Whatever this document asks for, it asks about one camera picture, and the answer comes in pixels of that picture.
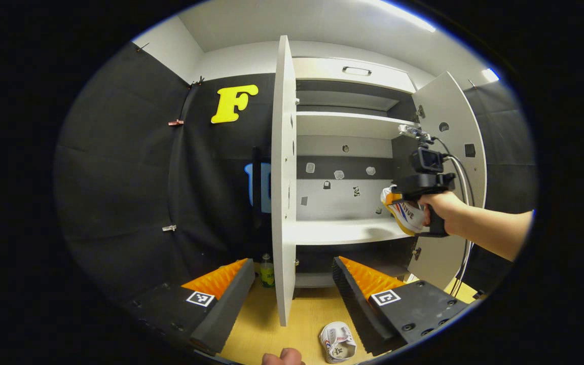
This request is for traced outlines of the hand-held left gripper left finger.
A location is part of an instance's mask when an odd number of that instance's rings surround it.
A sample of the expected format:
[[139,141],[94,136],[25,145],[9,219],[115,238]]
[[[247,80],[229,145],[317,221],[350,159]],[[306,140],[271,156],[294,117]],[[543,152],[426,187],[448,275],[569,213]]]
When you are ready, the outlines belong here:
[[162,283],[122,303],[143,328],[178,350],[220,353],[255,279],[241,259],[183,285]]

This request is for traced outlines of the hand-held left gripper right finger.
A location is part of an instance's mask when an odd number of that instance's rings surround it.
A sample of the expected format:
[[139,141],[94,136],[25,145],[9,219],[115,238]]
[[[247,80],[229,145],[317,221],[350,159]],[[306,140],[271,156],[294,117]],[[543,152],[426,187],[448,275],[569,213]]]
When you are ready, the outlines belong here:
[[425,280],[404,283],[342,256],[333,258],[332,279],[373,356],[435,334],[468,307]]

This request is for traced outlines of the white shoe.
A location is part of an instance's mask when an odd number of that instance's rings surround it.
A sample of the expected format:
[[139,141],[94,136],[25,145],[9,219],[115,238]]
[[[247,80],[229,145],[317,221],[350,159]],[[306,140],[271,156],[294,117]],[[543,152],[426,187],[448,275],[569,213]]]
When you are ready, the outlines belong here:
[[397,225],[408,236],[416,236],[422,233],[425,213],[424,208],[417,203],[417,201],[406,200],[396,205],[388,205],[388,193],[390,189],[396,189],[396,185],[390,185],[382,189],[380,199],[383,206],[394,217]]
[[327,363],[342,363],[350,360],[357,352],[357,343],[345,322],[334,321],[327,324],[318,339],[325,350]]

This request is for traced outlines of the white shoe cabinet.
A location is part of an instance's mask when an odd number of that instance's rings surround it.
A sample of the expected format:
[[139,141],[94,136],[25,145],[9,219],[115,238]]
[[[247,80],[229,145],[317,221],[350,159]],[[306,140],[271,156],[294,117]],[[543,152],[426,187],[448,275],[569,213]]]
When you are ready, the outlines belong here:
[[298,248],[402,238],[380,192],[394,174],[398,127],[420,127],[414,93],[297,78],[296,91]]

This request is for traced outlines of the white cabinet drawer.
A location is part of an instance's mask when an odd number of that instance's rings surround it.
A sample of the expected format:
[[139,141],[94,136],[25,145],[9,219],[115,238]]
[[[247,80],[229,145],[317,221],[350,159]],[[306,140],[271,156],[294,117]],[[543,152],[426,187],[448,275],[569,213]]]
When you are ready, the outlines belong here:
[[[396,90],[404,93],[415,93],[415,87],[409,74],[386,65],[373,64],[360,60],[324,57],[294,57],[293,65],[297,79],[321,80],[357,83]],[[361,67],[372,71],[369,77],[348,76],[342,72],[346,65]]]

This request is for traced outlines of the green drink bottle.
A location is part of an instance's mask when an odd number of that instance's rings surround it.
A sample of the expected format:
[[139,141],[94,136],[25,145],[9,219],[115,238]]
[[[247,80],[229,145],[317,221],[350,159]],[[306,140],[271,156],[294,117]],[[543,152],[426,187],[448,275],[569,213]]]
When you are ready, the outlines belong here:
[[260,277],[264,288],[274,288],[274,264],[271,255],[268,252],[262,254],[260,263]]

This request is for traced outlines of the black backdrop cloth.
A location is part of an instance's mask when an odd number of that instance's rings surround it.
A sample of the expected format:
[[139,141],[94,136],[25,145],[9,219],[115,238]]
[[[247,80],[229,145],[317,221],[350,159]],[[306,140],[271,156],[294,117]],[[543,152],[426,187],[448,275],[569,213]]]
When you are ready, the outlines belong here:
[[107,298],[273,251],[245,171],[253,148],[269,162],[273,96],[274,72],[190,85],[131,42],[88,81],[56,145],[55,199],[74,260]]
[[[516,95],[501,82],[470,87],[464,95],[484,142],[487,193],[483,209],[505,213],[535,210],[535,150]],[[513,263],[475,244],[464,283],[478,292],[478,298],[484,298],[505,279]]]

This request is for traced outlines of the long ceiling light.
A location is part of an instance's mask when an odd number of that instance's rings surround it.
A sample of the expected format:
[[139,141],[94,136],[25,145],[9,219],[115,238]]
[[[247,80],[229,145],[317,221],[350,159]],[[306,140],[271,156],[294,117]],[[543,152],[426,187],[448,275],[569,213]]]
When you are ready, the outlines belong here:
[[404,21],[407,21],[408,23],[418,28],[426,30],[430,33],[434,33],[436,31],[436,28],[433,25],[413,14],[412,12],[409,12],[408,10],[395,5],[394,3],[387,2],[387,0],[370,0],[370,2],[374,6],[385,10],[385,12],[388,12],[397,18],[403,19]]

